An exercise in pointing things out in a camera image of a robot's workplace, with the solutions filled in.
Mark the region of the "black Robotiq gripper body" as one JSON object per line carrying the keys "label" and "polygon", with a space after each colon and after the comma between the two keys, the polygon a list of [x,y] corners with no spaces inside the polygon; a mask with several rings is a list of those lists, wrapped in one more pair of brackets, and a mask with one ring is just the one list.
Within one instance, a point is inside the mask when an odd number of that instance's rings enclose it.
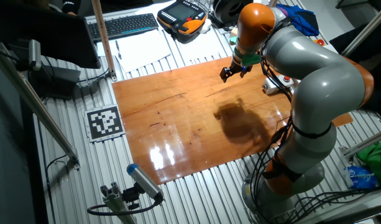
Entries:
{"label": "black Robotiq gripper body", "polygon": [[241,66],[240,64],[237,64],[235,61],[231,62],[231,65],[229,67],[229,72],[231,75],[242,73],[246,74],[252,70],[252,65],[250,66]]}

